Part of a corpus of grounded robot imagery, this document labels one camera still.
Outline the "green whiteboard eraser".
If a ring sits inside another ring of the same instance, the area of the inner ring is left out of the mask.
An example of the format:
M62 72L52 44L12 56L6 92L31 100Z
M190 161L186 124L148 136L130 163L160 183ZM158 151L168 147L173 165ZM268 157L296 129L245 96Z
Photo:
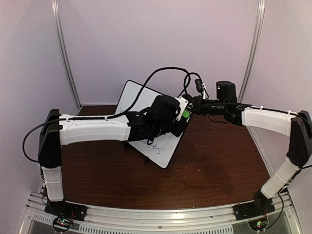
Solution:
M184 110L183 111L183 114L182 114L182 118L184 119L188 119L190 117L191 113L188 112L187 110Z

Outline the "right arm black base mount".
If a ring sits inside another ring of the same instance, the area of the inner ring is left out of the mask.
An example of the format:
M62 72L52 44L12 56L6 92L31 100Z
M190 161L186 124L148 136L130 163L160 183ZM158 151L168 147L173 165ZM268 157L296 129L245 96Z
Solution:
M243 220L274 212L275 207L272 200L255 200L247 203L236 204L233 206L233 211L236 220Z

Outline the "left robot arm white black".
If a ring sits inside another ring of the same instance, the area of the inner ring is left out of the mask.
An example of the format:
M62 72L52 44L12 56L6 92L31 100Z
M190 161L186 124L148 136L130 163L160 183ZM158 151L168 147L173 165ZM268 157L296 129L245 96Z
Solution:
M146 140L152 144L155 138L168 133L179 137L187 125L183 115L187 105L188 101L183 97L158 95L150 107L141 111L125 111L110 116L61 115L58 109L51 110L40 133L38 161L52 210L59 216L70 212L62 186L63 145L101 140Z

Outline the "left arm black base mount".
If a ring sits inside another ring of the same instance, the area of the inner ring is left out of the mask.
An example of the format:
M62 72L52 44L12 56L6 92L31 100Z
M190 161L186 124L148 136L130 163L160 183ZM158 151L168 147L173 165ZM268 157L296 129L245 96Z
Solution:
M44 211L60 218L69 220L84 221L87 212L87 207L74 203L63 201L52 202L47 199L47 204Z

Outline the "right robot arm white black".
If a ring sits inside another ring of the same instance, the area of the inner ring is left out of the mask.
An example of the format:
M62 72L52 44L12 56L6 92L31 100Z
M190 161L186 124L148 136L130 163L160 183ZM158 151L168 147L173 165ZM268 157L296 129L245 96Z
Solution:
M309 168L312 156L312 120L307 111L294 112L270 109L241 103L236 97L235 84L229 81L216 83L216 99L202 94L192 99L192 111L198 115L221 116L227 122L254 130L269 137L283 140L280 146L285 158L279 167L255 194L250 204L254 215L262 214L269 206L268 200L282 191L304 169Z

